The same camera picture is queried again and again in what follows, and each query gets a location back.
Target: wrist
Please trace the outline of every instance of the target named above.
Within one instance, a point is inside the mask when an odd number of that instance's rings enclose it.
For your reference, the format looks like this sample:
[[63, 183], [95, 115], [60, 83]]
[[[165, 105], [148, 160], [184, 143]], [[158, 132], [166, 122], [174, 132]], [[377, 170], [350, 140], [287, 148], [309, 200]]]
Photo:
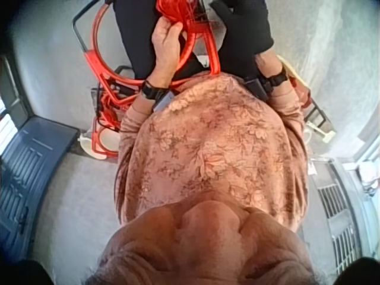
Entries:
[[259, 53], [256, 55], [255, 60], [258, 69], [267, 78], [278, 75], [283, 69], [283, 64], [276, 56], [274, 49]]
[[147, 81], [156, 88], [169, 88], [172, 83], [174, 74], [162, 69], [155, 68], [148, 76]]

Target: door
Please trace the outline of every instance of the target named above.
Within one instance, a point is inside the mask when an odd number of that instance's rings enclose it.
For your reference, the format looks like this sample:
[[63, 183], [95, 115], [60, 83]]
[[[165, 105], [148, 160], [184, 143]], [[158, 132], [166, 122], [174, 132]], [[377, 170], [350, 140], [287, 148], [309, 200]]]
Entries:
[[27, 258], [45, 190], [77, 130], [33, 117], [16, 133], [1, 161], [0, 246], [10, 262]]

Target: sleeve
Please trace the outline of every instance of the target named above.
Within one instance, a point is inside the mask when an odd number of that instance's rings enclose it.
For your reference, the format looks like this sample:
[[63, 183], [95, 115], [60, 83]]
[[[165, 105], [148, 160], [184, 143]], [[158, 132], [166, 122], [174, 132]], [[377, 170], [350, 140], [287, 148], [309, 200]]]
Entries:
[[120, 144], [118, 171], [114, 186], [114, 199], [116, 204], [116, 212], [121, 221], [121, 208], [124, 203], [126, 177], [128, 175], [128, 166], [131, 159], [132, 150], [141, 125], [149, 115], [137, 112], [133, 105], [126, 111], [120, 128]]
[[292, 151], [296, 198], [292, 201], [295, 216], [290, 227], [294, 230], [303, 220], [308, 206], [308, 157], [303, 142], [304, 116], [296, 91], [289, 82], [285, 88], [275, 90], [268, 103], [281, 117]]

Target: hand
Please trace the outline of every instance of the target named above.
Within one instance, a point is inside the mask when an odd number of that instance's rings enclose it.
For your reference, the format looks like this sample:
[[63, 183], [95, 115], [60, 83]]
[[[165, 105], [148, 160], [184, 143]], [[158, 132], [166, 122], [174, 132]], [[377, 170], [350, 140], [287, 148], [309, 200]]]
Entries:
[[254, 55], [274, 44], [265, 0], [216, 0], [210, 6], [227, 27], [219, 50], [222, 70], [241, 77], [257, 72]]
[[159, 18], [156, 24], [152, 34], [152, 43], [156, 53], [156, 67], [148, 78], [155, 87], [161, 86], [157, 86], [151, 80], [161, 81], [160, 85], [169, 86], [176, 72], [181, 49], [178, 38], [182, 28], [182, 23], [172, 25], [170, 20], [165, 17]]

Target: elderly person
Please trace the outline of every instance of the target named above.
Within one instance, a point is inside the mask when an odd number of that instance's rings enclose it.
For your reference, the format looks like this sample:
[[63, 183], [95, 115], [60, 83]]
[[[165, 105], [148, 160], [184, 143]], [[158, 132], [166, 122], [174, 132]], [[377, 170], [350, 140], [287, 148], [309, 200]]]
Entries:
[[[132, 7], [134, 17], [154, 19], [155, 28], [144, 24], [154, 29], [153, 64], [146, 61], [150, 44], [142, 47], [145, 57], [132, 47], [152, 31], [123, 32], [134, 19], [122, 11]], [[218, 0], [211, 7], [227, 27], [219, 55], [229, 74], [194, 77], [152, 113], [152, 93], [202, 66], [192, 56], [175, 73], [182, 24], [158, 20], [154, 1], [115, 2], [136, 76], [147, 81], [120, 131], [115, 201], [122, 227], [86, 284], [315, 284], [295, 234], [308, 200], [299, 99], [287, 78], [266, 103], [239, 79], [283, 74], [265, 2]]]

